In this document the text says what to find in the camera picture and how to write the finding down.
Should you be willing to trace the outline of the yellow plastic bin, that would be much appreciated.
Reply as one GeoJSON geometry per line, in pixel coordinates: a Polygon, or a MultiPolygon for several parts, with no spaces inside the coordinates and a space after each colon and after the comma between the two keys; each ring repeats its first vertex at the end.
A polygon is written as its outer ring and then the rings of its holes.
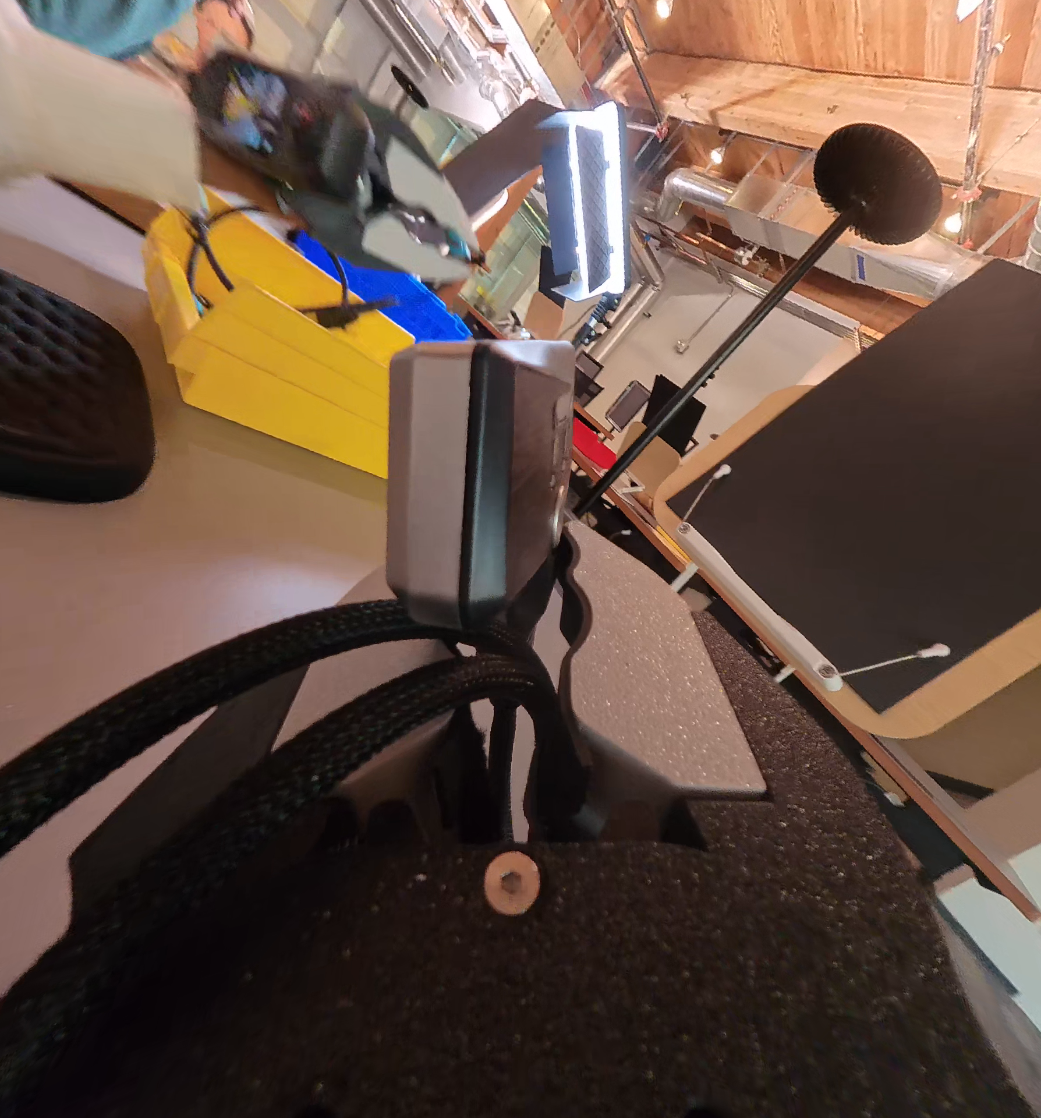
{"type": "Polygon", "coordinates": [[[208,245],[187,276],[189,215],[167,208],[143,244],[146,293],[184,402],[204,413],[388,477],[388,367],[415,342],[381,311],[328,328],[318,310],[341,302],[319,268],[256,214],[231,214],[210,192],[208,245]]]}

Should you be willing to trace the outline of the person's left forearm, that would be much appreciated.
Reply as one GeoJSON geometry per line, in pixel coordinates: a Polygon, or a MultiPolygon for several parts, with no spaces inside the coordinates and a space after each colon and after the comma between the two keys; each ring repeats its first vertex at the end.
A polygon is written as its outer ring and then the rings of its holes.
{"type": "Polygon", "coordinates": [[[50,176],[204,209],[193,108],[174,85],[42,34],[0,2],[0,182],[50,176]]]}

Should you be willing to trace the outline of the red plastic bin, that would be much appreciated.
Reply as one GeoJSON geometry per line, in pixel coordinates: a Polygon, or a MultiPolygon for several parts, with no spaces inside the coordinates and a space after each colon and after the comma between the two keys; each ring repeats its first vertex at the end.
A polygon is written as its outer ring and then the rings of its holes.
{"type": "Polygon", "coordinates": [[[603,440],[600,433],[581,417],[572,417],[572,440],[576,453],[588,459],[596,468],[607,470],[617,459],[611,445],[603,440]]]}

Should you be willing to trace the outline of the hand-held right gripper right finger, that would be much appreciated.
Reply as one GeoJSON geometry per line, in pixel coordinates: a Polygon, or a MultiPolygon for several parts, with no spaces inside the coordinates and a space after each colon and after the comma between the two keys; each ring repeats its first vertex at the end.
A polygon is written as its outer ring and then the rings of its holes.
{"type": "Polygon", "coordinates": [[[761,799],[766,784],[687,601],[570,522],[561,688],[590,758],[592,799],[761,799]]]}

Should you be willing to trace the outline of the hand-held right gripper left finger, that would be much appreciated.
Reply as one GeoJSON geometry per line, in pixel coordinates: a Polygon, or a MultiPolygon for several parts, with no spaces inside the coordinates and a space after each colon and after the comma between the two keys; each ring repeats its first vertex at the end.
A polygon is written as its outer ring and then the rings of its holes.
{"type": "MultiPolygon", "coordinates": [[[[288,708],[274,749],[302,733],[310,724],[392,678],[430,663],[452,659],[435,639],[401,641],[351,650],[318,661],[307,667],[288,708]]],[[[354,806],[367,818],[373,808],[403,802],[416,818],[439,818],[439,784],[435,766],[454,718],[452,712],[433,719],[365,762],[338,786],[335,797],[354,806]]]]}

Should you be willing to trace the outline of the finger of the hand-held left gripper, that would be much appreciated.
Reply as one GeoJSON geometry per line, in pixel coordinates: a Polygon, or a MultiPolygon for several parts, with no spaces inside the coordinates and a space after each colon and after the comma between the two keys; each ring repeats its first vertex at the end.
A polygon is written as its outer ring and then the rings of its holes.
{"type": "Polygon", "coordinates": [[[470,216],[458,195],[439,170],[413,152],[385,154],[388,184],[400,203],[422,209],[453,231],[470,231],[470,216]]]}
{"type": "Polygon", "coordinates": [[[371,259],[424,283],[465,282],[479,268],[479,247],[426,214],[381,214],[365,222],[371,259]]]}

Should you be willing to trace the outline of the black HDMI switch with cable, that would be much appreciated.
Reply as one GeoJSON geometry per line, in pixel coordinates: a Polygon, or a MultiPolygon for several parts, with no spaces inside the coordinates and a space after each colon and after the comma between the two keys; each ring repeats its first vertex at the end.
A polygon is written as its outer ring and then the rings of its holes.
{"type": "Polygon", "coordinates": [[[411,345],[390,363],[388,537],[394,599],[274,622],[144,678],[0,768],[0,859],[165,735],[299,667],[356,650],[435,639],[449,656],[373,686],[307,726],[214,794],[119,881],[0,999],[0,1116],[178,915],[202,907],[299,812],[384,749],[461,705],[521,705],[533,720],[536,821],[583,832],[589,773],[540,659],[503,622],[553,570],[572,449],[565,342],[411,345]]]}

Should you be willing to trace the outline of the black tilted panel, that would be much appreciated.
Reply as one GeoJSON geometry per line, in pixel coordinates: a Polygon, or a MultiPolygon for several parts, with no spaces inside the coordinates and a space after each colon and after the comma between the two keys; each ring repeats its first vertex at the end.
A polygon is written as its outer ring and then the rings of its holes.
{"type": "MultiPolygon", "coordinates": [[[[657,416],[663,413],[671,400],[682,394],[682,385],[674,383],[666,376],[657,373],[653,379],[653,388],[642,421],[647,427],[653,426],[657,416]]],[[[687,454],[695,437],[699,421],[703,419],[706,404],[695,396],[682,405],[681,409],[668,421],[668,426],[659,433],[657,440],[665,440],[679,455],[687,454]]]]}

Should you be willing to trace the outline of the blue plastic bin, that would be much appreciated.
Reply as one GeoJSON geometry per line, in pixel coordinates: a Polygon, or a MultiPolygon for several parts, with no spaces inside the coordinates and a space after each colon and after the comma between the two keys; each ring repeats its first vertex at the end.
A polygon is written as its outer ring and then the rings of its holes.
{"type": "Polygon", "coordinates": [[[472,339],[469,326],[422,281],[404,273],[371,271],[335,259],[304,231],[288,231],[287,241],[304,259],[331,276],[337,286],[341,284],[341,272],[346,272],[350,294],[367,302],[388,300],[390,303],[381,313],[409,333],[414,342],[464,342],[472,339]]]}

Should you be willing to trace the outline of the black pole with round top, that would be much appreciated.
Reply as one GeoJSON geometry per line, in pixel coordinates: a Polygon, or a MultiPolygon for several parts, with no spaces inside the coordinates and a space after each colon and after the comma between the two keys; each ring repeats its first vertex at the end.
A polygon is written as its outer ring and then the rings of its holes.
{"type": "Polygon", "coordinates": [[[793,260],[756,307],[699,367],[679,394],[649,421],[637,440],[619,454],[580,498],[574,515],[581,519],[600,504],[615,481],[665,432],[697,392],[714,378],[755,328],[780,305],[848,231],[877,245],[903,245],[929,231],[941,210],[941,180],[919,146],[901,133],[872,123],[849,124],[824,141],[813,162],[813,184],[834,220],[793,260]]]}

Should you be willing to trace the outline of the black mesh pad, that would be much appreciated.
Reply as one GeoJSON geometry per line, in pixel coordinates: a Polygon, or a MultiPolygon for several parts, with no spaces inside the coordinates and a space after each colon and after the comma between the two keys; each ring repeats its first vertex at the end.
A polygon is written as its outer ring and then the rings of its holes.
{"type": "Polygon", "coordinates": [[[0,268],[0,494],[131,496],[155,462],[143,366],[97,315],[0,268]]]}

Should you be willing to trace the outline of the silver air duct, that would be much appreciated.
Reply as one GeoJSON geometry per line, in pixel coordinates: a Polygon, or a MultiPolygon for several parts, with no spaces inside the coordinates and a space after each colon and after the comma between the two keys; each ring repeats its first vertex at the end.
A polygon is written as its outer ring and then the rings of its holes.
{"type": "MultiPolygon", "coordinates": [[[[806,253],[835,219],[807,188],[775,183],[764,176],[734,187],[703,171],[678,169],[659,196],[657,220],[672,227],[676,214],[690,207],[723,219],[740,241],[789,259],[806,253]]],[[[841,233],[817,266],[839,278],[914,299],[937,299],[952,286],[952,273],[941,260],[880,247],[852,231],[841,233]]]]}

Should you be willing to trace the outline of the light panel on stand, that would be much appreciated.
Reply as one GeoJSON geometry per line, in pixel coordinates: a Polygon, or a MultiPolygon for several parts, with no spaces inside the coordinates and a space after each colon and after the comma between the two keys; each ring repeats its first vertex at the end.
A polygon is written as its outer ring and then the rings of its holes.
{"type": "Polygon", "coordinates": [[[539,124],[556,291],[572,302],[630,286],[625,108],[562,108],[539,124]]]}

